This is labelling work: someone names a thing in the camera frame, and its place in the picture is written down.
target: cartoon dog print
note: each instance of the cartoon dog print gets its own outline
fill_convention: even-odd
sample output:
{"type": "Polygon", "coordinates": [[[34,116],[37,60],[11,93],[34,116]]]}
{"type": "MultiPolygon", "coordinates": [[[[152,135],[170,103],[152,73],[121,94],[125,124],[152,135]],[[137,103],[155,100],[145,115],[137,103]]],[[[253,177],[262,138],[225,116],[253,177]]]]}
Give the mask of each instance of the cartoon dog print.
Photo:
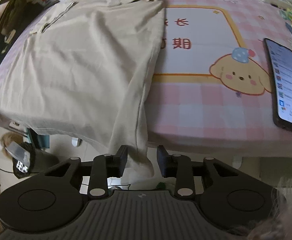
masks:
{"type": "Polygon", "coordinates": [[[250,59],[255,53],[251,49],[235,48],[232,54],[219,58],[210,66],[209,72],[237,94],[262,95],[271,92],[268,73],[250,59]]]}

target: blue polka dot hat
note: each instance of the blue polka dot hat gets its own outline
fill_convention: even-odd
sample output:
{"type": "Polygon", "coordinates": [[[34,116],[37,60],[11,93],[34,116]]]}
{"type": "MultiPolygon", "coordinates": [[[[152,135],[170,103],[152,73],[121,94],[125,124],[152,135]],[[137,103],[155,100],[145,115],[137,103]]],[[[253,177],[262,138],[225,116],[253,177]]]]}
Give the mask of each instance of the blue polka dot hat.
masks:
{"type": "Polygon", "coordinates": [[[241,63],[248,63],[249,59],[248,57],[254,57],[256,54],[251,49],[246,48],[235,48],[233,50],[233,53],[231,54],[231,57],[241,63]]]}

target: smartphone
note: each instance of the smartphone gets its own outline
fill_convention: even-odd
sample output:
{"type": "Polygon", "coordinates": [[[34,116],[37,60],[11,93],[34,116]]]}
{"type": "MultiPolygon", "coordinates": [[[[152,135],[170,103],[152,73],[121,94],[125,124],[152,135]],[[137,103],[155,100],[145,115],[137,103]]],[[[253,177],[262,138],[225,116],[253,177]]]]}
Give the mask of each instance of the smartphone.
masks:
{"type": "Polygon", "coordinates": [[[292,50],[264,39],[273,87],[273,122],[292,131],[292,50]]]}

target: brown stuffed animal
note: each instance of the brown stuffed animal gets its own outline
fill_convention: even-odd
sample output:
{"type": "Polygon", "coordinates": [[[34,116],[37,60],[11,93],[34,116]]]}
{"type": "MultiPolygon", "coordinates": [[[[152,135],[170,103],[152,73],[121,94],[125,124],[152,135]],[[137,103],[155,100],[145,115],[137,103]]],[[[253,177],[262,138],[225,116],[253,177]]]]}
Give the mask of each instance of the brown stuffed animal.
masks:
{"type": "Polygon", "coordinates": [[[9,159],[12,159],[12,157],[6,150],[6,147],[8,147],[11,142],[21,144],[23,142],[23,136],[19,135],[18,133],[7,132],[0,138],[0,150],[9,159]]]}

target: cartoon puppy face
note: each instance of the cartoon puppy face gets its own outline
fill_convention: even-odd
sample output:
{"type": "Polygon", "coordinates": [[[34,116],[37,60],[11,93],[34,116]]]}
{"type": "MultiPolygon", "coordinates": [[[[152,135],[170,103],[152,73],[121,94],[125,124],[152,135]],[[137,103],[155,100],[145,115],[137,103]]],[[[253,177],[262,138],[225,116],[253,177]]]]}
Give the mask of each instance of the cartoon puppy face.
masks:
{"type": "Polygon", "coordinates": [[[246,63],[225,55],[211,65],[209,72],[228,88],[247,95],[262,95],[271,92],[268,73],[247,57],[246,63]]]}

